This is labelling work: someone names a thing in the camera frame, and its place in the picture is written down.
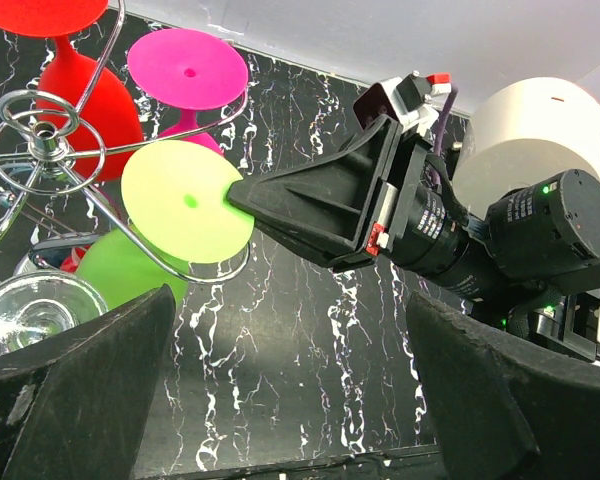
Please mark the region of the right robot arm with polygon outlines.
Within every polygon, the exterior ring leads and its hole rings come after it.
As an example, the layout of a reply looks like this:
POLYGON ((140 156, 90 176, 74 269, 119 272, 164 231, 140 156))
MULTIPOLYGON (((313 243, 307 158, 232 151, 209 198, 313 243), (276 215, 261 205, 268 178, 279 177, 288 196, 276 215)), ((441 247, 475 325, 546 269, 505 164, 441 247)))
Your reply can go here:
POLYGON ((469 301, 478 321, 600 362, 600 182, 589 173, 512 190, 480 218, 455 196, 428 135, 384 115, 332 155, 233 183, 227 199, 319 267, 386 257, 469 301))

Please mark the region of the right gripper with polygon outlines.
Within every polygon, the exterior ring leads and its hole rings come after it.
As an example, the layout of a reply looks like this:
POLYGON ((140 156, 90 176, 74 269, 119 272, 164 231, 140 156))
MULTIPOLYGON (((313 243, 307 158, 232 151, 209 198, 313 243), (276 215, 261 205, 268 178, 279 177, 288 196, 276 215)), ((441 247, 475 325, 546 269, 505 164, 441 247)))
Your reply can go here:
MULTIPOLYGON (((316 266, 342 273, 374 265, 377 257, 363 251, 360 239, 401 133, 400 123, 382 115, 336 153, 233 183, 228 201, 316 266)), ((399 141, 388 177, 398 196, 381 253, 462 298, 484 298, 485 254, 452 219, 442 196, 421 183, 430 148, 416 133, 399 141)))

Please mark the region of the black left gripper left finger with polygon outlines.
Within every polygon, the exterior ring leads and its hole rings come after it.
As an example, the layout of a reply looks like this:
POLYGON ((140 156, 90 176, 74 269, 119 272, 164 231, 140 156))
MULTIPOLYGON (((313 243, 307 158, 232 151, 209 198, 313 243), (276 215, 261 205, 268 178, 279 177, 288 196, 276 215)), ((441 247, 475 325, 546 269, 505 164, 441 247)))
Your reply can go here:
POLYGON ((0 479, 129 479, 175 318, 168 286, 0 356, 0 479))

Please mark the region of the green wine glass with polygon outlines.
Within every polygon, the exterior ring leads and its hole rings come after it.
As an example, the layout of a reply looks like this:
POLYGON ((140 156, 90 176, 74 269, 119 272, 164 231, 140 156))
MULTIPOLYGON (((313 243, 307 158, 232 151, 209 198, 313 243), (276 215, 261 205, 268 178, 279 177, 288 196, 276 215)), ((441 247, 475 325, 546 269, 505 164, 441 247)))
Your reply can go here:
MULTIPOLYGON (((196 143, 161 140, 134 152, 121 176, 131 230, 169 266, 188 272, 242 255, 254 219, 228 203, 240 172, 222 155, 196 143)), ((181 302, 188 282, 151 260, 120 229, 101 236, 75 272, 114 309, 168 285, 181 302)))

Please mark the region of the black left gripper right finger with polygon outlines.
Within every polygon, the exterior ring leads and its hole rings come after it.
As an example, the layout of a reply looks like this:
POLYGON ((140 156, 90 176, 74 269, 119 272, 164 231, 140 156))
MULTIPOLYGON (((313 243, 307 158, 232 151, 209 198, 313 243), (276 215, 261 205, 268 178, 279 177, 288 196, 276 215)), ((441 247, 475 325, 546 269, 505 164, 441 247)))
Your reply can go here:
POLYGON ((415 292, 409 343, 451 479, 600 479, 600 367, 415 292))

